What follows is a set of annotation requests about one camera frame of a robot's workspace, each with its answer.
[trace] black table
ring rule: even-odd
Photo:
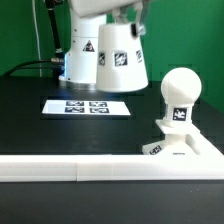
[[[51,79],[0,78],[0,153],[141,154],[163,139],[160,83],[125,94],[59,88]],[[124,101],[131,116],[43,115],[47,99]],[[193,123],[220,151],[224,116],[203,100]],[[224,223],[224,181],[1,183],[0,223]]]

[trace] white card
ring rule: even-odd
[[[47,100],[42,113],[74,115],[130,115],[124,102],[81,100]]]

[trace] white ball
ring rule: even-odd
[[[168,105],[193,105],[201,93],[201,80],[188,68],[168,72],[161,84],[161,92]]]

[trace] white robot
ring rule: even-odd
[[[68,0],[71,48],[65,55],[61,85],[77,89],[128,92],[147,86],[140,35],[149,0]],[[126,9],[133,6],[136,21],[129,23]],[[106,24],[112,13],[115,23]]]

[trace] green background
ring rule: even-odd
[[[54,56],[45,5],[36,0],[43,59]],[[188,67],[200,76],[202,98],[224,112],[224,1],[155,0],[150,3],[147,34],[142,46],[150,80],[161,80],[175,67]],[[56,8],[63,49],[70,47],[70,17],[65,3]],[[132,10],[129,19],[134,18]],[[32,1],[1,0],[0,74],[13,66],[37,59]],[[29,75],[18,71],[16,75]]]

